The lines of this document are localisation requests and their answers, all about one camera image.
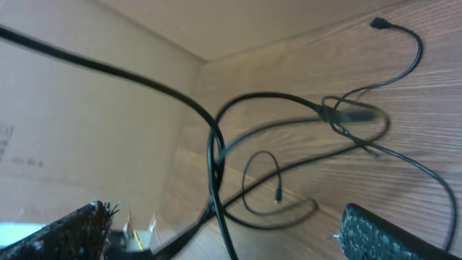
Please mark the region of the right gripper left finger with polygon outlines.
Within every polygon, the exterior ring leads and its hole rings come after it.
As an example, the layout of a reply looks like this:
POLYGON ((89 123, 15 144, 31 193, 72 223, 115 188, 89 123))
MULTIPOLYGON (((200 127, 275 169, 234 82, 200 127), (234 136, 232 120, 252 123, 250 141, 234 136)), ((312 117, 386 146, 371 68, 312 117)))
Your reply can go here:
POLYGON ((117 212, 109 201, 94 200, 1 249, 1 260, 100 259, 117 212))

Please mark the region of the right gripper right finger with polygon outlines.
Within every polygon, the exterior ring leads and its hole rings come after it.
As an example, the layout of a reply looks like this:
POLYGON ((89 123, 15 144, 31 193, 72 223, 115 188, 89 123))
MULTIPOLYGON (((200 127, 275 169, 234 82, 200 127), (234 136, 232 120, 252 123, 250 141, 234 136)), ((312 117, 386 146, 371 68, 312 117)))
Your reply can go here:
POLYGON ((458 260, 354 203, 345 206, 334 237, 348 260, 458 260))

